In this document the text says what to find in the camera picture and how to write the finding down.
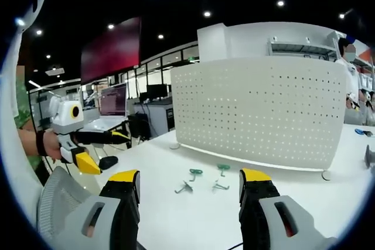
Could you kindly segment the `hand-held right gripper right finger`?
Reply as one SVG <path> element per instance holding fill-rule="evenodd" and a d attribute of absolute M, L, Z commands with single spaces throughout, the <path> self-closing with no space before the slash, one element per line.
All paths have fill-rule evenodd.
<path fill-rule="evenodd" d="M 331 249 L 313 216 L 289 196 L 279 194 L 264 172 L 240 170 L 239 222 L 243 249 Z"/>

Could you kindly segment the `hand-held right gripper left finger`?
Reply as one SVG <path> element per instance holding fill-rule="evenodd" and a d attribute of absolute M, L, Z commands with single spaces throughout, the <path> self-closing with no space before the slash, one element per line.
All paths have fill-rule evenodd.
<path fill-rule="evenodd" d="M 112 175 L 65 219 L 63 249 L 140 249 L 140 171 Z"/>

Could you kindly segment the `person's left hand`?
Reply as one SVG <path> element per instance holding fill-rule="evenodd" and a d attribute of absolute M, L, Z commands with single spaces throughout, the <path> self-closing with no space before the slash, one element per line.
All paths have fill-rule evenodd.
<path fill-rule="evenodd" d="M 52 158 L 54 161 L 60 160 L 62 158 L 59 139 L 53 131 L 44 132 L 43 145 L 46 151 L 46 155 Z"/>

